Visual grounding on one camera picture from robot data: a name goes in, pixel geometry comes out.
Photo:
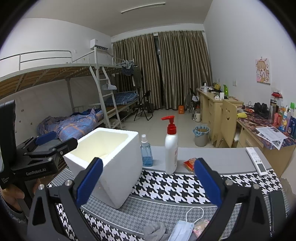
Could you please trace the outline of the person's left hand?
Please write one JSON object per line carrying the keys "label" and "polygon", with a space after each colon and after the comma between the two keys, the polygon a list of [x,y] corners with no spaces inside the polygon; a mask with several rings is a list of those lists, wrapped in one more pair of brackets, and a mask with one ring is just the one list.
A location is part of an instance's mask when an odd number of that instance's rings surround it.
{"label": "person's left hand", "polygon": [[5,189],[1,189],[1,195],[7,204],[12,206],[15,210],[22,212],[22,208],[18,203],[19,199],[24,199],[25,197],[22,190],[11,184]]}

